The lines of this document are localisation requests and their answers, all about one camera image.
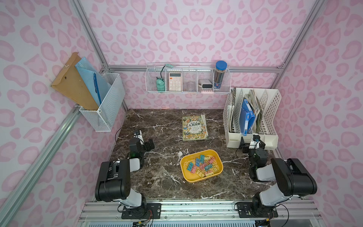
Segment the yellow plastic storage tray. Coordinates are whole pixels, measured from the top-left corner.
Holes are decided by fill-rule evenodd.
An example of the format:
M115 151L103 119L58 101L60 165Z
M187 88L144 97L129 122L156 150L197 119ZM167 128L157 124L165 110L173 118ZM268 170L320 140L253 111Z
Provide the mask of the yellow plastic storage tray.
M184 156L180 165L183 177L189 183L217 176L224 170L220 156L212 149Z

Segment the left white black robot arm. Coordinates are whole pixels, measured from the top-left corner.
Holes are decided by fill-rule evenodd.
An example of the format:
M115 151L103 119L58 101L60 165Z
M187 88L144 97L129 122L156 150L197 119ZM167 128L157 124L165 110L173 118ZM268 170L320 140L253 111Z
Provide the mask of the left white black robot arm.
M142 193L131 188L131 173L141 170L145 153L155 148L153 140L143 139L142 131L134 132L129 142L129 157L117 161L106 161L100 166L95 187L95 199L104 202L119 202L127 209L146 207Z

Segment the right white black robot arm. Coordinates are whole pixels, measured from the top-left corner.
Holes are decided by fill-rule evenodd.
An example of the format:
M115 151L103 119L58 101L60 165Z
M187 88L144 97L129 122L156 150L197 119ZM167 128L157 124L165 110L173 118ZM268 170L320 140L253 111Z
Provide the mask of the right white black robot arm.
M252 202L247 205L250 212L258 217L263 213L272 214L280 203L293 196L307 196L317 193L317 183L299 159L272 158L268 165L266 144L258 134L252 135L250 143L240 139L239 149L248 155L249 176L255 182L272 182L275 185L256 193Z

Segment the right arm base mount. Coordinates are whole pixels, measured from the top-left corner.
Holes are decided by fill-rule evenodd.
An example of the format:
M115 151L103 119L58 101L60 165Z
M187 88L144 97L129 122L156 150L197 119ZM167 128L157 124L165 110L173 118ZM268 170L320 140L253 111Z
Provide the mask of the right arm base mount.
M254 205L252 202L237 202L234 209L238 211L239 218L277 218L275 207Z

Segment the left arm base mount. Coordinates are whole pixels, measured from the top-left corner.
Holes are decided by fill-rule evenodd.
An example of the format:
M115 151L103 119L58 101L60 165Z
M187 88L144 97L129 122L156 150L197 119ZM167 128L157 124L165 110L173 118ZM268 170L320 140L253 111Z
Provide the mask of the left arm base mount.
M123 208L122 219L160 219L161 203L148 203L137 208Z

